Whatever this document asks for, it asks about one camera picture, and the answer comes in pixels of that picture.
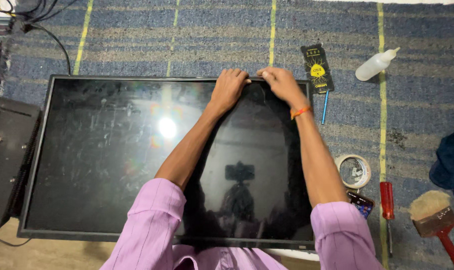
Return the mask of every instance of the pink shirt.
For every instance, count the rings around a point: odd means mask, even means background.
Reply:
[[[286,269],[257,248],[216,247],[195,254],[192,246],[173,246],[185,202],[182,190],[166,179],[156,178],[144,184],[101,269]],[[346,202],[319,204],[310,218],[322,269],[383,269],[375,258],[367,222],[355,206]]]

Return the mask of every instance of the hand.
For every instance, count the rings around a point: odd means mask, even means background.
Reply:
[[[244,86],[252,82],[247,77],[248,73],[238,68],[223,70],[207,106],[219,116],[225,114],[235,105]]]
[[[310,105],[308,98],[302,93],[300,87],[289,70],[266,67],[257,71],[270,85],[272,92],[281,100],[287,102],[290,108],[300,110]]]

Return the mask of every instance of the black card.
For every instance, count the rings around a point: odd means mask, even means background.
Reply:
[[[300,50],[304,55],[307,79],[312,81],[314,93],[322,94],[333,91],[332,74],[322,44],[302,46]]]

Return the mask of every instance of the tape roll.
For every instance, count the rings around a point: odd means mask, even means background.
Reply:
[[[372,175],[372,172],[370,170],[370,165],[368,165],[368,162],[365,160],[365,158],[358,156],[358,155],[342,155],[339,156],[338,158],[335,159],[335,164],[337,165],[337,169],[340,172],[340,165],[349,158],[354,158],[360,165],[362,166],[362,177],[355,183],[355,184],[348,184],[346,183],[343,179],[342,182],[344,182],[344,185],[348,188],[353,188],[353,189],[359,189],[362,187],[365,187],[367,185],[368,181],[370,181],[370,176]]]

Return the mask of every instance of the shirt sleeve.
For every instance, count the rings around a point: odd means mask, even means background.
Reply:
[[[110,258],[100,268],[172,269],[172,237],[184,211],[182,190],[156,178],[142,186]]]
[[[367,221],[354,205],[331,202],[314,207],[310,220],[321,269],[381,270]]]

